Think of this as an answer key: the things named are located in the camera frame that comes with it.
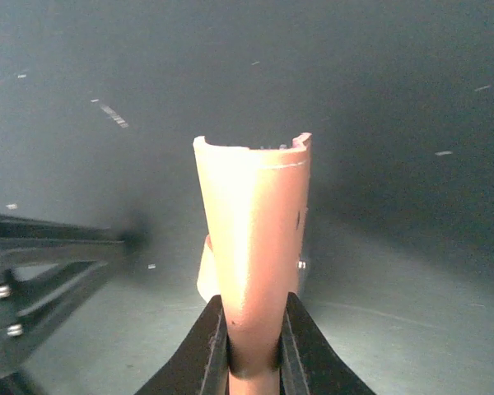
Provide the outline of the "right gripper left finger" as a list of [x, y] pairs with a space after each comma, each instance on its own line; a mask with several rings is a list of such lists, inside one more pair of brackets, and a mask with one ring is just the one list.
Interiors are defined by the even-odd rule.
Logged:
[[227, 390], [227, 330], [221, 297], [213, 296], [170, 359], [137, 395], [217, 395]]

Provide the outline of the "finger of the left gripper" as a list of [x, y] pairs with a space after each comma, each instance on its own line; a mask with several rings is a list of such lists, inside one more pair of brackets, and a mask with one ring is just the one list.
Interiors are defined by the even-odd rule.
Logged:
[[146, 237], [139, 219], [111, 230], [0, 214], [0, 394], [43, 393], [23, 363]]

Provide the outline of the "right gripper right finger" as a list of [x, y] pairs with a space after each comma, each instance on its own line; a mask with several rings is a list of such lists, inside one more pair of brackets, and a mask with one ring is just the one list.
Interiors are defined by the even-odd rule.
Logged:
[[292, 292], [287, 297], [280, 346], [281, 394], [375, 395], [337, 355]]

